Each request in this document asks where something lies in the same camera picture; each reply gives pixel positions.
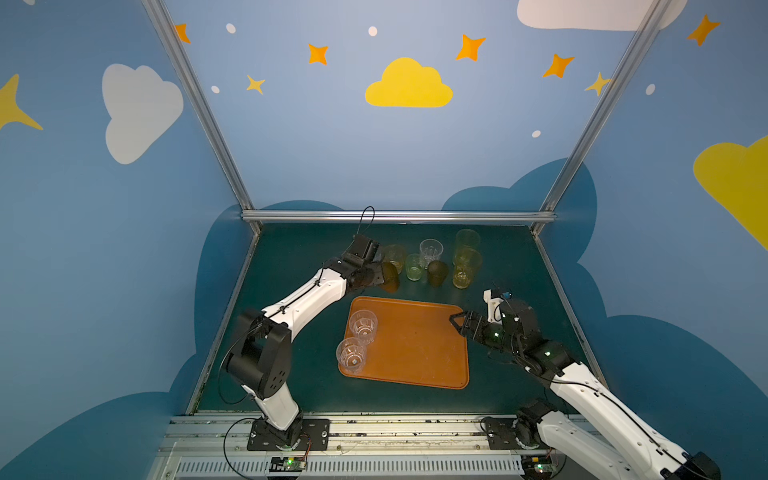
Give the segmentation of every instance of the green table surface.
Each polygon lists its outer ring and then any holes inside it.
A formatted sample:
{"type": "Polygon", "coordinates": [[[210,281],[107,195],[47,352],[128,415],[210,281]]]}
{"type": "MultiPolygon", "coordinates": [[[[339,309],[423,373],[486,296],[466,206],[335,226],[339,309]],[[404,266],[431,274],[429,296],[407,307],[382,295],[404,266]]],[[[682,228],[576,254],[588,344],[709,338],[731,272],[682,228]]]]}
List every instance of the green table surface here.
{"type": "MultiPolygon", "coordinates": [[[[456,232],[462,226],[444,224],[374,224],[366,235],[382,246],[400,243],[409,253],[419,251],[426,238],[442,242],[442,260],[451,264],[456,232]]],[[[464,310],[486,312],[483,290],[494,283],[528,302],[536,311],[542,334],[563,342],[571,354],[586,362],[573,327],[558,297],[541,255],[527,227],[473,226],[481,236],[478,248],[483,266],[475,282],[465,290],[455,288],[450,277],[434,288],[426,275],[418,282],[400,274],[400,288],[387,293],[378,287],[348,293],[322,311],[296,337],[293,367],[288,386],[305,412],[440,412],[514,413],[521,405],[545,398],[544,387],[509,358],[474,342],[468,343],[469,384],[461,390],[439,389],[354,379],[342,375],[336,362],[336,346],[344,337],[352,300],[359,295],[448,303],[464,310]]],[[[223,403],[217,392],[222,355],[234,341],[237,316],[249,308],[261,309],[276,303],[303,285],[323,261],[340,254],[349,245],[356,225],[273,223],[263,228],[257,250],[243,283],[233,317],[223,337],[214,370],[203,388],[198,411],[252,411],[255,402],[235,406],[223,403]]],[[[222,374],[221,390],[227,400],[243,396],[243,390],[222,374]]],[[[559,409],[563,402],[548,394],[559,409]]]]}

